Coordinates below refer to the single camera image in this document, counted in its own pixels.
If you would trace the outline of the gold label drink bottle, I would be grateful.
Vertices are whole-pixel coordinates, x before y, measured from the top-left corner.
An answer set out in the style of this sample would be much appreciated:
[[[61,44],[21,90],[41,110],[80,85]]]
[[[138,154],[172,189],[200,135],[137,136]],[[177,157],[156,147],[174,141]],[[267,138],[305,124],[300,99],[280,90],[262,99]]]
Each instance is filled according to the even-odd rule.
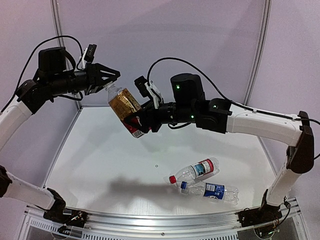
[[[141,105],[133,97],[127,88],[118,87],[114,83],[105,88],[107,92],[108,105],[113,112],[131,133],[134,138],[140,138],[144,135],[138,128],[125,123],[125,118],[136,113],[141,109]]]

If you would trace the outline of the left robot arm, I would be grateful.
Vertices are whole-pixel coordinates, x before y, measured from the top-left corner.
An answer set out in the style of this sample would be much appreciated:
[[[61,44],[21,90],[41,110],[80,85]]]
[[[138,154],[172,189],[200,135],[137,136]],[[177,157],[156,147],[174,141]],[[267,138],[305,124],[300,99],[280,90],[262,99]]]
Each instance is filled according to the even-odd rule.
[[[4,147],[17,129],[47,101],[69,98],[70,94],[88,96],[115,82],[121,73],[100,63],[93,63],[96,45],[89,45],[82,70],[65,47],[43,49],[38,53],[38,68],[33,79],[23,82],[12,102],[0,114],[0,146]],[[0,196],[34,205],[47,213],[60,213],[66,202],[53,189],[39,188],[0,168]]]

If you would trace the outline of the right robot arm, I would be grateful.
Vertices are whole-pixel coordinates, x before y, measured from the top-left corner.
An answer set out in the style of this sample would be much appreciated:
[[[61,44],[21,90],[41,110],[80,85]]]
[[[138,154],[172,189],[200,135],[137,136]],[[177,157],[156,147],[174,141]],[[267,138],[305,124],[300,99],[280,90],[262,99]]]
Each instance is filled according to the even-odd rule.
[[[286,160],[264,193],[261,203],[264,208],[279,206],[298,178],[314,166],[314,135],[306,112],[280,114],[225,98],[207,100],[200,76],[191,73],[181,73],[170,79],[174,102],[169,103],[163,102],[145,77],[137,78],[134,83],[149,101],[124,121],[144,133],[156,133],[166,124],[195,124],[216,133],[248,134],[286,144]]]

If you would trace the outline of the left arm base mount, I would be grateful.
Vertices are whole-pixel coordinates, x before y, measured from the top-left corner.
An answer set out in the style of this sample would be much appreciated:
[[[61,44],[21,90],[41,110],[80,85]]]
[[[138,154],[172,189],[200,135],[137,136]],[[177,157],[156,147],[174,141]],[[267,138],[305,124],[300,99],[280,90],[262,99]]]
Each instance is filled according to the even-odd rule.
[[[51,188],[47,190],[53,195],[54,203],[49,210],[44,211],[43,218],[61,224],[57,230],[60,234],[67,234],[72,227],[84,228],[88,213],[66,208],[66,202],[55,190]]]

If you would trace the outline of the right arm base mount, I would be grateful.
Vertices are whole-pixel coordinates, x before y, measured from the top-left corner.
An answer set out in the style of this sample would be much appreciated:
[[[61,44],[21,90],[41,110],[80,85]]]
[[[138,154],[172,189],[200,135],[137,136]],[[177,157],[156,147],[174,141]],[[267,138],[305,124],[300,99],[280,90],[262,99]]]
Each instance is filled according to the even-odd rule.
[[[254,226],[253,232],[260,240],[271,240],[291,212],[291,204],[286,197],[283,199],[283,204],[287,209],[284,218],[282,218],[281,206],[268,205],[265,200],[262,201],[260,207],[245,208],[237,213],[241,227]]]

